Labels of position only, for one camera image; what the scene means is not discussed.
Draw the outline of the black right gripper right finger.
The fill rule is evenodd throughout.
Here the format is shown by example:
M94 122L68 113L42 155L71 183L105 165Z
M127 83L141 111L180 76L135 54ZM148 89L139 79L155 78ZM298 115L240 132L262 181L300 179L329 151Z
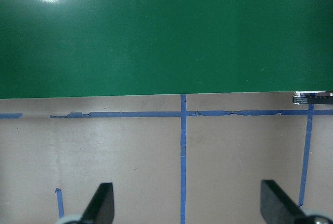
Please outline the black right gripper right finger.
M274 180L262 180L260 213L268 224L297 223L306 214Z

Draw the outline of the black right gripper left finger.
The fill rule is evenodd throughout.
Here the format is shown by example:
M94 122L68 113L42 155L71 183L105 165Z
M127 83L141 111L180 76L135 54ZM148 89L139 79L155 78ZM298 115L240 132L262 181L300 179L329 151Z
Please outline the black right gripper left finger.
M101 183L80 218L80 223L112 224L114 221L113 184Z

